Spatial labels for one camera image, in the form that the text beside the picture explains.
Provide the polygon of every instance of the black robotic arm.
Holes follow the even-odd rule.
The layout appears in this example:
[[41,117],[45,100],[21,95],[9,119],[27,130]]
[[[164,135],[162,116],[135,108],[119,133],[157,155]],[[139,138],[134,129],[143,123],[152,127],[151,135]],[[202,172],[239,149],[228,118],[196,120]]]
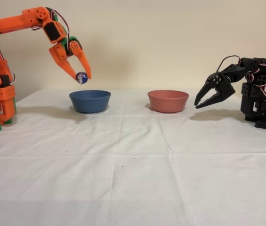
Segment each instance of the black robotic arm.
[[[196,96],[194,102],[196,108],[206,107],[226,100],[235,93],[231,83],[240,81],[245,77],[247,82],[243,83],[242,86],[241,111],[246,115],[246,120],[255,121],[256,127],[266,129],[266,59],[242,58],[238,64],[232,64],[221,72],[218,70],[208,77]],[[199,104],[201,99],[211,89],[215,89],[217,93]]]

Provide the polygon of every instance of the pink bowl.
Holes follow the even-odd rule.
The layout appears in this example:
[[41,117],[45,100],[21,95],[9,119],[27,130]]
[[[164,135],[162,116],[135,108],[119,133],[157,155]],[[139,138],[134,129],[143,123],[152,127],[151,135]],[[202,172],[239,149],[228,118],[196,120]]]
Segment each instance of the pink bowl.
[[162,113],[184,110],[189,94],[175,90],[154,90],[148,93],[151,107]]

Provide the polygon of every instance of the orange robotic arm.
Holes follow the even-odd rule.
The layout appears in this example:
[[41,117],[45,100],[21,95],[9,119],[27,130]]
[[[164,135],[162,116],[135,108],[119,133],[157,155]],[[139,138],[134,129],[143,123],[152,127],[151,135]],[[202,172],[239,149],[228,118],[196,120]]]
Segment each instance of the orange robotic arm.
[[[32,28],[33,30],[43,29],[50,43],[55,44],[49,49],[53,59],[65,72],[67,72],[76,81],[84,82],[91,79],[91,69],[84,55],[79,41],[75,37],[69,36],[68,32],[58,22],[58,12],[50,8],[38,7],[22,11],[19,16],[12,16],[0,19],[0,34]],[[76,74],[70,66],[67,58],[75,55],[78,57],[85,73]],[[11,85],[14,82],[6,59],[3,58],[0,51],[0,124],[7,123],[16,114],[14,97],[16,96],[15,87]]]
[[[77,80],[75,71],[67,61],[67,58],[73,55],[72,50],[69,47],[70,37],[64,27],[57,21],[56,13],[56,11],[45,7],[23,10],[22,15],[0,19],[0,34],[32,27],[42,28],[49,41],[52,44],[56,43],[54,47],[49,49],[54,61],[71,77]],[[78,57],[88,78],[91,79],[89,63],[80,44],[79,47],[80,54],[75,54],[75,56]]]

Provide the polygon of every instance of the orange arm segment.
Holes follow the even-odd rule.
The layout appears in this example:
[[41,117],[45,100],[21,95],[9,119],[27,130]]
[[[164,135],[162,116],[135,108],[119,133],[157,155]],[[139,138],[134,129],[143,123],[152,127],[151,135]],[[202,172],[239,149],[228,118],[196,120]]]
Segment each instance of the orange arm segment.
[[[76,40],[72,40],[69,43],[69,47],[70,47],[70,51],[76,57],[78,57],[79,61],[81,62],[82,66],[84,67],[84,69],[86,71],[88,78],[91,79],[92,78],[91,68],[90,68],[90,65],[87,61],[87,58],[86,58],[83,50],[81,49],[79,42]],[[67,61],[67,58],[69,58],[72,55],[72,53],[68,53],[68,55],[67,55],[65,48],[63,47],[62,43],[60,43],[60,42],[58,44],[56,44],[55,46],[51,47],[49,49],[49,52],[52,55],[56,64],[59,67],[61,67],[65,72],[67,72],[72,78],[77,80],[75,71],[73,70],[73,68],[71,67],[69,62]]]
[[[22,11],[22,15],[0,19],[0,34],[19,31],[33,26],[41,26],[51,43],[67,37],[63,26],[51,18],[50,11],[45,7],[30,8]],[[54,30],[54,36],[48,31]]]
[[62,43],[58,43],[49,49],[56,64],[76,80],[76,73],[67,61],[67,53]]
[[70,45],[70,50],[79,59],[81,65],[84,67],[88,78],[91,79],[92,78],[91,68],[81,45],[75,40],[71,41],[69,45]]

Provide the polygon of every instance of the beige wall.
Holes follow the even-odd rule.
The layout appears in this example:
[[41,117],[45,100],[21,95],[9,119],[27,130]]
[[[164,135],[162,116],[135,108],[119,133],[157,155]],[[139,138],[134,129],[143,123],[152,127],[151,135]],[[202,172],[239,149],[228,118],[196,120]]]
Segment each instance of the beige wall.
[[[94,77],[84,89],[200,87],[228,55],[266,58],[265,0],[0,0],[0,18],[38,6],[60,12],[81,41]],[[42,30],[0,35],[0,46],[18,100],[44,87],[79,88],[55,65]]]

